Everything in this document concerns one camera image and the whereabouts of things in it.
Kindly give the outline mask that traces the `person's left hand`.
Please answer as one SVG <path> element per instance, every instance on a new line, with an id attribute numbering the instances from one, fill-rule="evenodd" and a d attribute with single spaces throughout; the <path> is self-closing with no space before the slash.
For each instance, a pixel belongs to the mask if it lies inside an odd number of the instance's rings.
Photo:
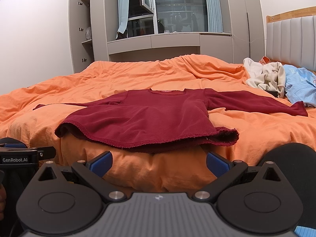
<path id="1" fill-rule="evenodd" d="M 7 194 L 4 186 L 1 184 L 0 187 L 0 220 L 4 218 L 4 209 L 6 205 Z"/>

